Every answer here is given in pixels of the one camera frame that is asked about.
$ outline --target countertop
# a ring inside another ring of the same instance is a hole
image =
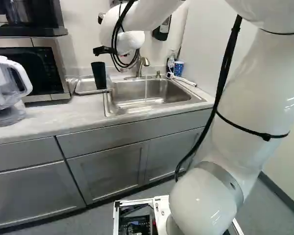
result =
[[[104,115],[103,94],[74,95],[68,103],[27,107],[25,119],[10,126],[0,127],[0,144],[63,135],[191,112],[213,106],[214,98],[212,96],[200,88],[194,88],[182,82],[179,83],[206,99],[207,102],[164,107],[148,113],[106,117]]]

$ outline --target stainless steel microwave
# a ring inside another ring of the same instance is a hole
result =
[[[65,80],[59,39],[52,38],[0,38],[0,55],[20,63],[27,72],[33,91],[23,102],[70,99]],[[20,90],[22,83],[17,83]]]

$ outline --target gray cabinet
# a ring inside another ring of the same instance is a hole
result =
[[[54,137],[0,144],[0,171],[63,160]]]
[[[144,183],[147,142],[68,159],[87,204]]]
[[[63,161],[0,173],[0,228],[83,206]]]
[[[211,109],[147,119],[57,136],[66,158],[114,148],[204,126]]]
[[[150,140],[145,183],[172,175],[176,165],[191,150],[202,130],[203,127]]]

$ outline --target gray floor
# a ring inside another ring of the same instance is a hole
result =
[[[174,182],[169,181],[126,199],[168,194]],[[19,230],[7,235],[112,235],[113,204],[52,223]],[[258,181],[237,215],[245,235],[294,235],[294,214],[262,182]]]

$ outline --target sink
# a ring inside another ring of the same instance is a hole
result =
[[[175,81],[155,77],[113,80],[103,95],[107,117],[206,101]]]

